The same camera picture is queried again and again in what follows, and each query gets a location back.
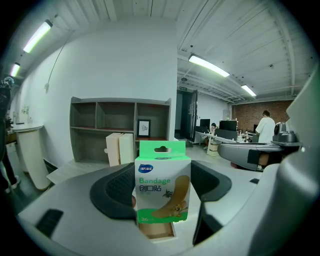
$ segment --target picture frame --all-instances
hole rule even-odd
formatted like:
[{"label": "picture frame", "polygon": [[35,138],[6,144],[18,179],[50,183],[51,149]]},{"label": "picture frame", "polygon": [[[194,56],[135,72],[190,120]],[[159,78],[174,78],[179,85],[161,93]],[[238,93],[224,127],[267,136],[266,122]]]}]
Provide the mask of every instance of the picture frame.
[{"label": "picture frame", "polygon": [[150,137],[151,120],[150,119],[138,119],[137,137]]}]

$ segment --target green and white box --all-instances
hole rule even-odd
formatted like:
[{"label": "green and white box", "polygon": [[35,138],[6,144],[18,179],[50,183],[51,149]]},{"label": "green and white box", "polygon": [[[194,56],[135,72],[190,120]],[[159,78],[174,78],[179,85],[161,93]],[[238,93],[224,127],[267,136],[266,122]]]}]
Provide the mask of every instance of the green and white box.
[{"label": "green and white box", "polygon": [[[166,147],[168,152],[156,152]],[[191,159],[185,141],[140,141],[135,159],[139,223],[171,223],[188,217]]]}]

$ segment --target man in white shirt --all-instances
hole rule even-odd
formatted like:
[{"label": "man in white shirt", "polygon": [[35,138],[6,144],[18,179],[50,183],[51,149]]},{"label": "man in white shirt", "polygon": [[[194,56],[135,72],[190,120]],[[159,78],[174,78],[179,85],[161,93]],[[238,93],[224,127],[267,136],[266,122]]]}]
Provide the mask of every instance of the man in white shirt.
[{"label": "man in white shirt", "polygon": [[259,143],[270,143],[275,133],[275,121],[270,118],[269,111],[265,110],[262,113],[263,118],[255,129],[256,135],[259,137]]}]

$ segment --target bandage illustration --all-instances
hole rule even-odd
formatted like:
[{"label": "bandage illustration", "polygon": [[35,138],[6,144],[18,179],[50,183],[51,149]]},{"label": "bandage illustration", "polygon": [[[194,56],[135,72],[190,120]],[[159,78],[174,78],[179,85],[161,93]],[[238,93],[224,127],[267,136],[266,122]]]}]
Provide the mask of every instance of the bandage illustration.
[{"label": "bandage illustration", "polygon": [[187,195],[189,184],[189,176],[181,175],[177,177],[174,184],[173,194],[170,197],[170,201],[167,202],[166,205],[164,205],[159,210],[152,212],[152,216],[156,218],[165,218],[168,216],[172,216],[174,211],[176,211],[175,208],[178,204],[186,203],[184,199]]}]

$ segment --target fluorescent light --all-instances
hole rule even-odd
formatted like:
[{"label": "fluorescent light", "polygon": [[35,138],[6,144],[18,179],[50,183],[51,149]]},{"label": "fluorescent light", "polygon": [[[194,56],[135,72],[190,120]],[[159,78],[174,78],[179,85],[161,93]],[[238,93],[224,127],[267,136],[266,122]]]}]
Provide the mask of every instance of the fluorescent light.
[{"label": "fluorescent light", "polygon": [[251,96],[257,96],[248,86],[242,85],[243,89],[245,89]]},{"label": "fluorescent light", "polygon": [[230,74],[227,73],[226,71],[224,71],[223,69],[221,69],[220,67],[217,67],[216,65],[213,65],[212,63],[192,54],[189,58],[189,61],[194,63],[194,64],[198,64],[200,66],[203,66],[209,70],[212,70],[216,73],[218,73],[219,75],[223,76],[223,77],[227,77]]},{"label": "fluorescent light", "polygon": [[37,42],[49,31],[49,29],[52,27],[52,23],[47,19],[38,29],[37,31],[32,35],[29,42],[26,44],[26,46],[23,48],[23,50],[26,53],[30,53],[32,48],[37,44]]},{"label": "fluorescent light", "polygon": [[18,70],[19,70],[19,68],[20,68],[20,64],[19,63],[15,63],[14,65],[13,65],[13,67],[12,67],[12,70],[11,70],[11,76],[12,77],[15,77],[16,75],[17,75],[17,73],[18,73]]}]

